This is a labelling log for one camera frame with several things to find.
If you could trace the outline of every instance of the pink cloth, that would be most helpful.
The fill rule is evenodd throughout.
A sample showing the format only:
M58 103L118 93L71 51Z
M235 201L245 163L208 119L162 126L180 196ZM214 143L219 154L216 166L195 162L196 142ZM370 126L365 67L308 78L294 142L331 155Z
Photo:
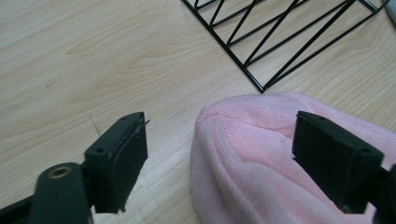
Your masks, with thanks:
M204 223L372 223L337 209L292 158L297 111L328 118L396 162L396 135L294 92L234 97L204 108L191 149L193 205Z

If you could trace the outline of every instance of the light wood surface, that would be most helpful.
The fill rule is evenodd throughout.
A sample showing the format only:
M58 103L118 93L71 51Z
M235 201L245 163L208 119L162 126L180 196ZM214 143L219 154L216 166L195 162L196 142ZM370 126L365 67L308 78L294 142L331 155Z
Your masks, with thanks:
M288 50L254 68L261 80ZM266 94L302 92L396 132L395 86L396 29L384 10ZM94 220L199 223L189 170L195 119L247 93L259 94L179 0L2 0L0 207L31 195L48 167L82 162L118 118L144 111L149 158L127 212Z

